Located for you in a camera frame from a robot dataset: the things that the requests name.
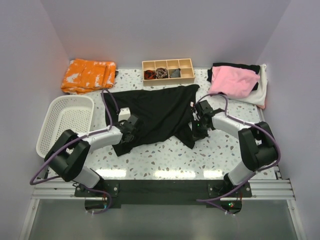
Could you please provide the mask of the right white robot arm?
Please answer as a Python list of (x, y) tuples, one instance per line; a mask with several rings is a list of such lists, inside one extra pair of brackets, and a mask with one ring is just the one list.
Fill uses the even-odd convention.
[(242, 183), (279, 159), (279, 147), (266, 122), (245, 122), (221, 108), (214, 110), (206, 100), (197, 102), (193, 112), (194, 140), (208, 137), (208, 130), (220, 130), (238, 140), (241, 162), (223, 177), (222, 189), (227, 196), (235, 196), (241, 190)]

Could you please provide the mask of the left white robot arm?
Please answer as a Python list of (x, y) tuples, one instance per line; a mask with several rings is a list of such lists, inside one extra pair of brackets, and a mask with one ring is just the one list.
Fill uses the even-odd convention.
[(104, 184), (98, 173), (85, 166), (88, 154), (106, 146), (133, 141), (142, 125), (141, 119), (131, 115), (114, 126), (89, 133), (65, 130), (48, 151), (44, 161), (65, 182), (84, 185), (92, 196), (99, 196), (104, 190)]

